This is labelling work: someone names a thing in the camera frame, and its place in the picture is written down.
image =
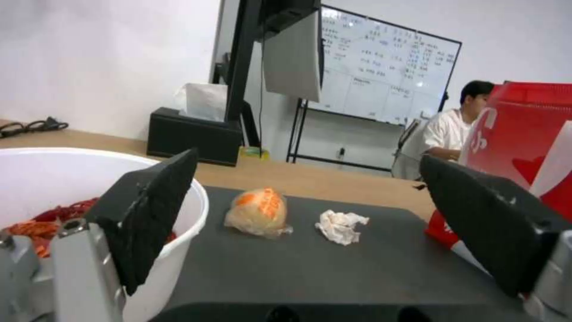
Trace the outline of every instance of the tissue box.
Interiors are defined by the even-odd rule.
[[[170,157],[196,147],[201,162],[235,166],[242,141],[239,122],[201,120],[161,107],[151,114],[147,154]]]

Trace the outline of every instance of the red bag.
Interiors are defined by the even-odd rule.
[[[513,180],[572,221],[572,84],[496,86],[459,163]],[[438,211],[426,233],[480,267]]]

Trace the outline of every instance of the screw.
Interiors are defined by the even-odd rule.
[[[14,238],[6,229],[0,231],[0,249],[13,250],[16,247]]]
[[[71,219],[66,221],[58,230],[60,238],[79,233],[84,230],[89,230],[88,222],[83,218]]]

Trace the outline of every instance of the red rope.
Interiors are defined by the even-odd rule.
[[[19,222],[8,227],[12,235],[24,235],[30,237],[36,254],[41,258],[50,257],[50,241],[54,238],[59,224],[70,219],[81,218],[95,205],[99,198],[76,202],[69,207],[57,206],[45,211],[32,220]],[[172,242],[177,236],[171,232],[165,244]]]

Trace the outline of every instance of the power cord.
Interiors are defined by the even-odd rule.
[[[266,13],[265,1],[262,0],[262,12]],[[258,110],[258,127],[260,132],[260,148],[259,148],[259,158],[262,159],[262,102],[263,102],[263,68],[264,68],[264,38],[266,36],[266,22],[262,22],[262,41],[261,41],[261,53],[260,53],[260,109]]]
[[[68,123],[58,122],[51,116],[45,121],[34,121],[28,125],[24,125],[20,122],[12,122],[0,126],[0,139],[9,138],[22,133],[58,131],[68,126]]]

